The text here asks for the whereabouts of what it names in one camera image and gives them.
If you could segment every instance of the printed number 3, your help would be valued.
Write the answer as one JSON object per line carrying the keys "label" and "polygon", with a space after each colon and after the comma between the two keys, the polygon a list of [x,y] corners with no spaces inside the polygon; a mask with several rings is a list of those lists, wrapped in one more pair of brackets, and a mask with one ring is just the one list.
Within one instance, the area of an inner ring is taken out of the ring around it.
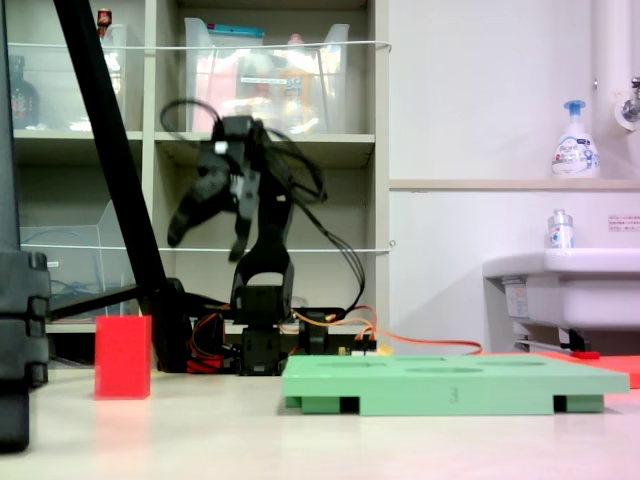
{"label": "printed number 3", "polygon": [[451,396],[449,397],[449,403],[458,403],[460,398],[458,397],[458,387],[451,387]]}

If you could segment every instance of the sticker on sink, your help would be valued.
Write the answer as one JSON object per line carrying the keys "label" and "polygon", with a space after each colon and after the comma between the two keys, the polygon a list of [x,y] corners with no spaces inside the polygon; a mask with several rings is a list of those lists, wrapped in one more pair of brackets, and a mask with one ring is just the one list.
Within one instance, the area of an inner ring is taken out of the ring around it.
{"label": "sticker on sink", "polygon": [[640,232],[640,215],[609,215],[610,232]]}

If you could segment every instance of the black metal stand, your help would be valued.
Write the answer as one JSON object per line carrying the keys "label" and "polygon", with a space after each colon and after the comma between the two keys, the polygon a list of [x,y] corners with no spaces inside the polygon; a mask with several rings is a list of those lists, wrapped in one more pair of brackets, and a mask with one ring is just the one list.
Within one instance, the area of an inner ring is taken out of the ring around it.
{"label": "black metal stand", "polygon": [[0,4],[0,451],[29,444],[29,391],[47,381],[44,255],[20,251],[4,1]]}
{"label": "black metal stand", "polygon": [[52,316],[60,318],[61,313],[88,311],[137,298],[143,313],[153,318],[153,344],[159,367],[167,372],[184,372],[188,358],[184,339],[191,331],[183,308],[184,291],[177,280],[167,279],[162,267],[89,2],[55,0],[54,3],[136,285],[64,306]]}

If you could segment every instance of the soap dispenser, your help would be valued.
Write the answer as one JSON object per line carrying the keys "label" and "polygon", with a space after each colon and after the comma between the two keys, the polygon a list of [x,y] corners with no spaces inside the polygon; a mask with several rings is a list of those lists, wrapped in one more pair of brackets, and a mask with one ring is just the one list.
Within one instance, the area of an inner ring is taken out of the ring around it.
{"label": "soap dispenser", "polygon": [[560,137],[551,163],[554,178],[600,177],[600,155],[580,116],[580,110],[585,106],[582,100],[571,100],[564,104],[564,108],[569,110],[569,125]]}

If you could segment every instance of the white sink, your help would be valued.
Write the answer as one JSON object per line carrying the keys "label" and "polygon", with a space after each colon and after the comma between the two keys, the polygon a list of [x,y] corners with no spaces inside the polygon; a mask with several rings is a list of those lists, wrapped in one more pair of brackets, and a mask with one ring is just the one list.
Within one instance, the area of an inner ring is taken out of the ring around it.
{"label": "white sink", "polygon": [[640,329],[640,249],[548,249],[488,261],[483,274],[502,280],[522,323]]}

